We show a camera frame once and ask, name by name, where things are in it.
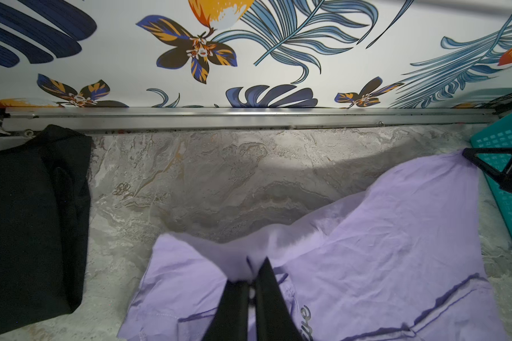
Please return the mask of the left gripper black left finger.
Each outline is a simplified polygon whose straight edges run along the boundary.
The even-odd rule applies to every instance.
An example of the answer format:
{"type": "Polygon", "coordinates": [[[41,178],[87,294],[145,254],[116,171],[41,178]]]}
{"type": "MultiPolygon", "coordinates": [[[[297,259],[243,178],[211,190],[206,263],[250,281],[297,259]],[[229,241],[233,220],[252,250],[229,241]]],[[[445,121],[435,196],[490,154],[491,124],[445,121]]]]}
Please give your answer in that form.
{"type": "Polygon", "coordinates": [[[250,284],[225,285],[218,309],[202,341],[247,341],[250,284]]]}

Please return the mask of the purple t-shirt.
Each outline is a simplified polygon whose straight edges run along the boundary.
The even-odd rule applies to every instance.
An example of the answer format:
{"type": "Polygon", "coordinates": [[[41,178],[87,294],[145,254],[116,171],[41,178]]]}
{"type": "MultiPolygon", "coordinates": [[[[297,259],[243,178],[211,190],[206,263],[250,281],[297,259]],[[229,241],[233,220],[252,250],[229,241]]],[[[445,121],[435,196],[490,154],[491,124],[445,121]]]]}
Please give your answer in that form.
{"type": "Polygon", "coordinates": [[[478,170],[457,152],[231,242],[163,234],[118,337],[201,340],[226,282],[253,280],[269,260],[304,340],[506,340],[478,198],[478,170]]]}

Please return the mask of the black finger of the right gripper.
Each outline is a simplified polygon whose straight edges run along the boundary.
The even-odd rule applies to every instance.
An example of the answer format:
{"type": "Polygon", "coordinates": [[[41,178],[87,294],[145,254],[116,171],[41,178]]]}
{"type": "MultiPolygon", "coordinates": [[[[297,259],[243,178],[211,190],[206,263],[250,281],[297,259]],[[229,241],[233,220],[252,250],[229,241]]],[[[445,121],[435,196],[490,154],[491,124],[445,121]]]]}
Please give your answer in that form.
{"type": "Polygon", "coordinates": [[[512,148],[466,148],[462,156],[497,183],[501,190],[512,194],[512,148]],[[506,157],[503,166],[495,166],[484,159],[495,155],[506,157]]]}

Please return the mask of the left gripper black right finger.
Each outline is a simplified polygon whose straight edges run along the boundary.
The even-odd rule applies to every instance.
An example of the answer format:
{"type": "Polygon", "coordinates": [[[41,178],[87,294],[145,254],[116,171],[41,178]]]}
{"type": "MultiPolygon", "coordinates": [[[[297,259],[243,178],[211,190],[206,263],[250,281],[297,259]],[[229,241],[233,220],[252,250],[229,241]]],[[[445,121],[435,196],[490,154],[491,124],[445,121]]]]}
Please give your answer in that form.
{"type": "Polygon", "coordinates": [[[266,258],[254,280],[258,341],[302,340],[287,309],[270,260],[266,258]]]}

